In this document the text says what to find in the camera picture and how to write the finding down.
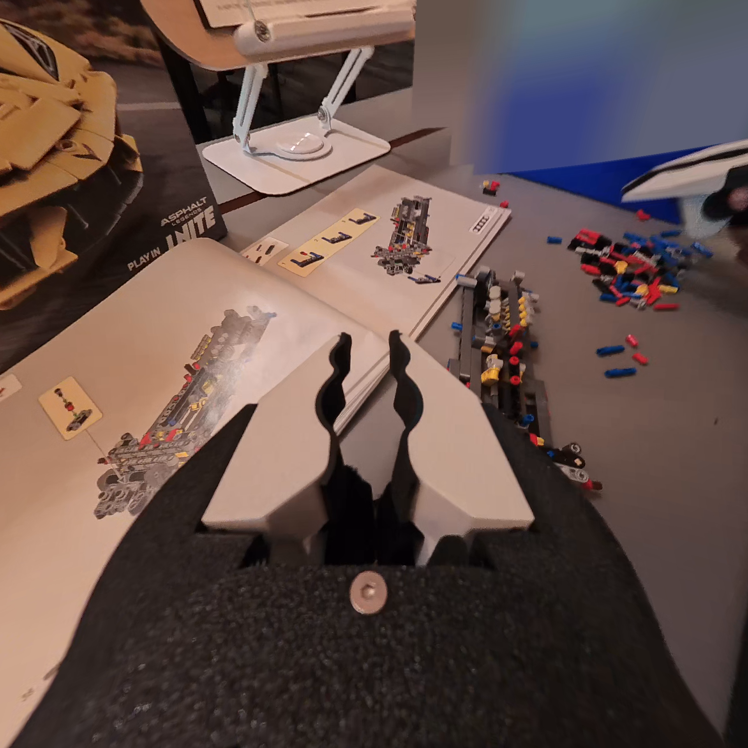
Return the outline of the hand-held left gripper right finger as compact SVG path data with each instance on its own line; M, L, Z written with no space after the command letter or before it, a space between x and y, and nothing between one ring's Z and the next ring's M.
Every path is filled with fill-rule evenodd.
M524 531L535 517L479 399L410 337L389 333L403 431L388 485L388 560L427 562L438 543Z

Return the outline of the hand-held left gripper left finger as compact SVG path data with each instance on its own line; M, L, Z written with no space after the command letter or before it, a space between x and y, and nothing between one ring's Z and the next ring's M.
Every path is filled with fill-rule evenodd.
M260 399L203 514L206 531L257 536L276 561L323 560L325 530L345 518L350 492L334 429L350 357L351 335L339 333Z

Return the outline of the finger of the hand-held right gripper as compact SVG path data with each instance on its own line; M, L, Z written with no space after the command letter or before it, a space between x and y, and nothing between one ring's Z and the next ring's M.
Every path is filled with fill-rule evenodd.
M740 141L734 141L732 143L726 143L726 144L722 144L722 145L715 145L715 146L707 147L707 148L705 148L703 150L700 150L700 151L697 151L695 153L691 153L691 154L688 154L686 156L682 156L682 157L680 157L678 159L674 159L672 161L660 164L659 166L657 166L656 168L654 168L654 169L652 169L650 171L656 170L658 168L662 168L664 165L667 165L667 164L672 164L672 163L676 163L677 164L677 163L679 163L679 160L682 160L684 162L689 162L689 161L696 161L696 160L704 159L704 158L706 158L706 159L709 159L709 158L712 158L712 159L715 159L715 158L716 159L727 158L727 159L729 159L729 158L731 158L733 156L736 156L736 155L747 155L747 140L746 139L740 140Z
M623 203L713 194L736 186L746 173L747 155L729 159L699 159L664 165L633 180L622 189Z

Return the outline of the pile of mixed lego pieces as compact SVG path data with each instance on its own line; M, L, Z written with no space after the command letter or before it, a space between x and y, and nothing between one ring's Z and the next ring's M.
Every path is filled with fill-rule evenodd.
M680 230L642 236L626 232L622 241L581 229L567 245L590 277L599 300L615 307L672 313L680 309L683 277L714 252L701 242L678 241Z

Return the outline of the long lego chassis assembly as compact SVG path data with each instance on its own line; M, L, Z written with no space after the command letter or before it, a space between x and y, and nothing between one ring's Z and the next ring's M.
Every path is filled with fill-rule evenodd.
M487 266L455 276L462 314L452 324L459 347L447 369L481 404L502 412L577 487L598 493L602 483L587 473L580 445L555 446L551 439L547 390L536 378L532 358L538 347L532 326L539 297L524 279L523 272L500 279Z

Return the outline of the thick open lego instruction booklet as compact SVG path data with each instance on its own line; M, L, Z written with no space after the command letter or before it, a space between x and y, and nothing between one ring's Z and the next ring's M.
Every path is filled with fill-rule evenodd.
M341 332L351 419L387 344L200 239L168 251L2 375L2 746L42 699L133 521L238 410Z

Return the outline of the lego box with yellow car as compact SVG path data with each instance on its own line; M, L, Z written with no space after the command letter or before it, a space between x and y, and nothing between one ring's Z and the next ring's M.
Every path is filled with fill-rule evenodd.
M187 63L141 2L4 1L1 366L145 266L228 231Z

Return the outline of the blue plastic bin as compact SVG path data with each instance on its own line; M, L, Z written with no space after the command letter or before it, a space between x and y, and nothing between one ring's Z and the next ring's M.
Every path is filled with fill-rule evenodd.
M631 159L608 162L576 164L567 167L514 171L512 176L529 182L547 185L575 195L622 207L630 212L644 211L653 219L670 224L681 222L678 203L673 198L653 201L622 203L622 188L639 176L683 156L695 153L695 149L644 155Z

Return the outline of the printed paper sheet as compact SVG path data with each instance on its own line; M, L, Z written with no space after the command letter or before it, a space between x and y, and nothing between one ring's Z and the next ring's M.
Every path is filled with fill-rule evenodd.
M229 28L260 21L267 25L292 19L317 18L364 11L408 10L410 1L194 1L206 27Z

